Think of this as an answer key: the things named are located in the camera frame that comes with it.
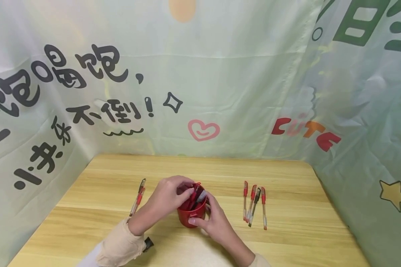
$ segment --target left hand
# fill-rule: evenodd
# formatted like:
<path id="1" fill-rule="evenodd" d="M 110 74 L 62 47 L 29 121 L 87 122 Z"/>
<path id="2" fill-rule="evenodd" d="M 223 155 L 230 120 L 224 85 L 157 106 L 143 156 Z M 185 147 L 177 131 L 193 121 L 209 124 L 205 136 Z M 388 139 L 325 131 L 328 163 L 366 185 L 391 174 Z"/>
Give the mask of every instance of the left hand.
<path id="1" fill-rule="evenodd" d="M 136 236 L 141 236 L 156 222 L 180 207 L 193 193 L 194 181 L 176 175 L 159 181 L 147 203 L 128 221 L 128 228 Z"/>
<path id="2" fill-rule="evenodd" d="M 193 183 L 192 179 L 181 175 L 162 179 L 145 205 L 152 208 L 158 220 L 161 220 L 189 199 L 194 188 L 187 188 Z"/>

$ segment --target wood grain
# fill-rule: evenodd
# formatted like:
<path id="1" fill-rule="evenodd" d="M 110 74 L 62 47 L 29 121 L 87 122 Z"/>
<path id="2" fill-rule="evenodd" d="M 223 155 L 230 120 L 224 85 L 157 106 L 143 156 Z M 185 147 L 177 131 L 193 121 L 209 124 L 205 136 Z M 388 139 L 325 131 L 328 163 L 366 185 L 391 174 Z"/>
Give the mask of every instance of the wood grain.
<path id="1" fill-rule="evenodd" d="M 158 181 L 185 175 L 217 197 L 241 239 L 272 266 L 369 266 L 327 199 L 313 169 L 299 161 L 99 155 L 83 171 L 10 267 L 76 266 L 129 214 L 139 183 L 141 204 Z M 243 182 L 266 188 L 268 230 L 256 210 L 242 220 Z M 127 266 L 233 266 L 229 255 L 175 213 L 146 234 L 155 246 Z"/>

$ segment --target beige sleeve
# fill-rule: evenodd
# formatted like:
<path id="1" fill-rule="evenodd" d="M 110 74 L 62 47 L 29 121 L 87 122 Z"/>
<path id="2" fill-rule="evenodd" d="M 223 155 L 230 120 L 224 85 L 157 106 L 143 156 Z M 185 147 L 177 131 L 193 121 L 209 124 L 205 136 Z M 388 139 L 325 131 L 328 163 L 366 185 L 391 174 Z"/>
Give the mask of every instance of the beige sleeve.
<path id="1" fill-rule="evenodd" d="M 251 263 L 251 265 L 248 267 L 271 267 L 271 266 L 269 262 L 267 262 L 266 259 L 263 258 L 262 255 L 256 254 L 253 263 Z"/>
<path id="2" fill-rule="evenodd" d="M 101 242 L 101 250 L 96 257 L 98 266 L 118 267 L 135 259 L 146 248 L 144 235 L 134 236 L 128 228 L 129 218 L 122 220 Z"/>

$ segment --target red letter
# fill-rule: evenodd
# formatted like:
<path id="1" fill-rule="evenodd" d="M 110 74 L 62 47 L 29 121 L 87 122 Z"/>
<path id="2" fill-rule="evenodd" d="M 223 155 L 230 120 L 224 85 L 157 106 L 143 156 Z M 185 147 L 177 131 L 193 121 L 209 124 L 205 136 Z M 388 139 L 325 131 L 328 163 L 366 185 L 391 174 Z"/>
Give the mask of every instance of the red letter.
<path id="1" fill-rule="evenodd" d="M 311 137 L 315 131 L 318 131 L 318 132 L 325 131 L 325 127 L 322 126 L 322 124 L 314 122 L 314 121 L 308 121 L 306 123 L 305 127 L 308 128 L 307 132 L 303 135 L 303 137 L 305 137 L 305 138 Z"/>
<path id="2" fill-rule="evenodd" d="M 316 143 L 318 143 L 318 146 L 325 152 L 328 152 L 330 148 L 333 146 L 333 143 L 330 141 L 333 141 L 334 143 L 338 144 L 342 140 L 340 137 L 337 135 L 333 134 L 332 132 L 326 132 L 318 136 L 316 138 Z"/>
<path id="3" fill-rule="evenodd" d="M 272 134 L 273 135 L 282 135 L 285 133 L 285 130 L 279 129 L 281 125 L 290 123 L 291 119 L 290 118 L 279 118 L 276 120 L 275 126 L 273 127 Z"/>

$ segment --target yellow star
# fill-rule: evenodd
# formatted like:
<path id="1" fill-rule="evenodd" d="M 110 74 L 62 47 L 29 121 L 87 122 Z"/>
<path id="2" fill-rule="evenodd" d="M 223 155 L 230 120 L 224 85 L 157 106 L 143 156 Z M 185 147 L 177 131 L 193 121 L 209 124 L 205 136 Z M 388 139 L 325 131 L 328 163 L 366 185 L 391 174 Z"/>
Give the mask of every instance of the yellow star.
<path id="1" fill-rule="evenodd" d="M 380 186 L 382 188 L 380 198 L 392 202 L 395 208 L 401 212 L 401 181 L 387 184 L 381 180 Z"/>

